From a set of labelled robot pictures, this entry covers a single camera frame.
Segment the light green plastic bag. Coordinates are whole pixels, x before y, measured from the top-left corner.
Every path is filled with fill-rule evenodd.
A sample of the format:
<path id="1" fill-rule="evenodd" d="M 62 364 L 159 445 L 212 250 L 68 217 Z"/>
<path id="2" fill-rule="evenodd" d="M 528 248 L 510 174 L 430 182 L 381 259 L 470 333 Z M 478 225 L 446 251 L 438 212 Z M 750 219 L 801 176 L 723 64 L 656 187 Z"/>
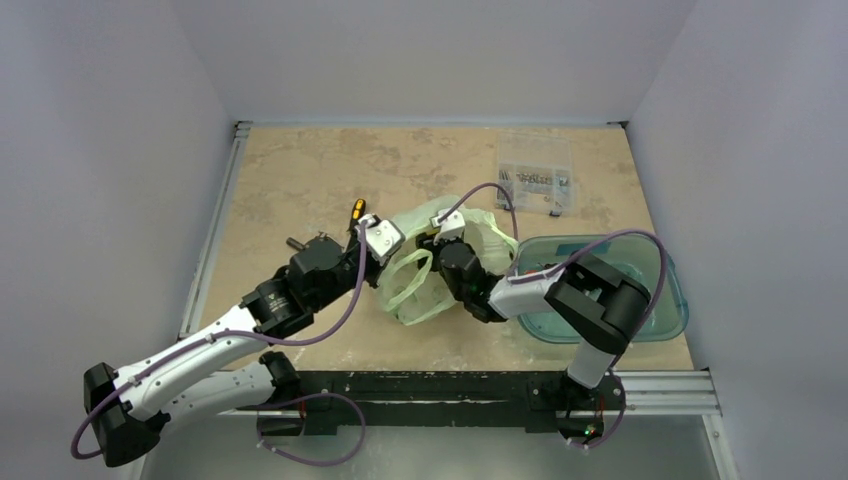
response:
<path id="1" fill-rule="evenodd" d="M 392 256 L 379 277 L 376 298 L 379 308 L 403 325 L 431 320 L 456 304 L 444 280 L 430 270 L 432 253 L 415 245 L 418 235 L 431 230 L 431 219 L 454 206 L 457 195 L 444 195 L 394 215 L 391 221 L 405 235 L 405 242 Z M 465 221 L 464 240 L 492 274 L 503 274 L 512 265 L 519 242 L 497 226 L 488 210 L 458 209 Z"/>

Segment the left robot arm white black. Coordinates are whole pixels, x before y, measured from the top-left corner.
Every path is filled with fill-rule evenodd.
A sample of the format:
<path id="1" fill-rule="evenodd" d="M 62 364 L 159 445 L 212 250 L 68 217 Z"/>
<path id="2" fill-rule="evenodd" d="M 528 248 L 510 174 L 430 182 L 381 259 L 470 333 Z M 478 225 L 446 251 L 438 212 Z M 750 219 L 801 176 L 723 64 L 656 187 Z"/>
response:
<path id="1" fill-rule="evenodd" d="M 295 334 L 337 299 L 353 295 L 328 339 L 350 318 L 364 286 L 376 287 L 396 243 L 353 233 L 342 247 L 318 236 L 221 317 L 187 339 L 135 363 L 98 363 L 83 375 L 86 417 L 71 440 L 77 460 L 101 458 L 109 468 L 154 449 L 178 425 L 240 408 L 293 407 L 299 414 L 323 392 L 306 393 L 282 352 Z"/>

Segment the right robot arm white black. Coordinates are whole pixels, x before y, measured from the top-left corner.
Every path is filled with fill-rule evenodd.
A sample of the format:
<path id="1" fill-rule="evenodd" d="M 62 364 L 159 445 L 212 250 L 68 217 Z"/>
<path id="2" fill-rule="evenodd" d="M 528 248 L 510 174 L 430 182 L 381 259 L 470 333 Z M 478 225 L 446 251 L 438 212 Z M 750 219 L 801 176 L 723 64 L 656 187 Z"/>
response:
<path id="1" fill-rule="evenodd" d="M 580 342 L 561 392 L 576 407 L 599 396 L 601 380 L 625 352 L 651 306 L 646 287 L 590 253 L 570 257 L 562 269 L 509 277 L 488 272 L 464 241 L 435 243 L 431 251 L 431 270 L 475 319 L 496 323 L 551 313 L 571 326 Z"/>

